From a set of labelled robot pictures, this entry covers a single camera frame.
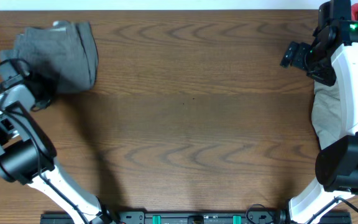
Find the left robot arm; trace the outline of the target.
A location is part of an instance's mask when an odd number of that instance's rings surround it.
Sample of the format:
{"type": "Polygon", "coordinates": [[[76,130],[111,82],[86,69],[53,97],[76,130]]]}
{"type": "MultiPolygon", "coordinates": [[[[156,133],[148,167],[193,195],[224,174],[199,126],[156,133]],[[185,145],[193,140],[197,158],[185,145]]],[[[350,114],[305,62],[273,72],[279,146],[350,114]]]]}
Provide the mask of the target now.
{"type": "Polygon", "coordinates": [[[32,119],[29,112],[47,87],[25,75],[0,83],[0,176],[42,192],[75,223],[119,223],[119,216],[64,170],[51,140],[32,119]]]}

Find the grey shorts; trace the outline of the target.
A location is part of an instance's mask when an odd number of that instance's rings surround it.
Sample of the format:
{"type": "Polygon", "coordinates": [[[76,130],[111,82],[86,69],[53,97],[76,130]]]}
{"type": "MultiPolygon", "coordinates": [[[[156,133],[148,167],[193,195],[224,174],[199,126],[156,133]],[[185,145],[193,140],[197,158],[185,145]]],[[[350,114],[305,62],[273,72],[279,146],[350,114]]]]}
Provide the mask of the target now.
{"type": "Polygon", "coordinates": [[[48,29],[27,27],[0,59],[23,59],[55,81],[56,92],[80,93],[94,87],[98,50],[89,22],[55,21],[48,29]]]}

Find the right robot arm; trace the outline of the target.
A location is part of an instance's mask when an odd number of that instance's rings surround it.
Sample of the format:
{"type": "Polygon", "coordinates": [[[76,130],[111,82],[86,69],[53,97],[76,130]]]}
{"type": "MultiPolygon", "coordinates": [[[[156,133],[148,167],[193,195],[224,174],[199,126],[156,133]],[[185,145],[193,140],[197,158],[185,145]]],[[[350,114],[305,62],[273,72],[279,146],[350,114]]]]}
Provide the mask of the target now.
{"type": "Polygon", "coordinates": [[[314,179],[274,223],[350,223],[333,208],[358,195],[358,4],[320,5],[313,37],[311,44],[292,42],[280,64],[314,80],[311,121],[321,150],[314,179]]]}

